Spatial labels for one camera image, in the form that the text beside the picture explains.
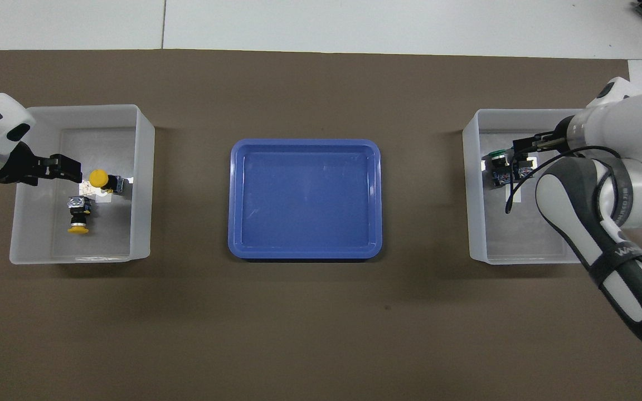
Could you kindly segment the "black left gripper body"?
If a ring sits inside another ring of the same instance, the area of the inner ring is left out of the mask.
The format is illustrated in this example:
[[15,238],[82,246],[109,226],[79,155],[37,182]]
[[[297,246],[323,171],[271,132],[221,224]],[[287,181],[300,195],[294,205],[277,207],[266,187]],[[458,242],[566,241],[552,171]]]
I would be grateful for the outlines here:
[[18,142],[0,168],[0,184],[38,185],[39,162],[40,157],[34,155],[25,142]]

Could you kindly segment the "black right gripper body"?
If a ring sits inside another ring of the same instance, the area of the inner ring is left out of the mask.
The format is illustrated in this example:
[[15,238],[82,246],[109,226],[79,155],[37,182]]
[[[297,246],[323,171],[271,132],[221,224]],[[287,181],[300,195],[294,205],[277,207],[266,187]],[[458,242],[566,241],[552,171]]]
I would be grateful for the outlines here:
[[566,129],[554,129],[542,133],[542,152],[557,151],[564,153],[570,150]]

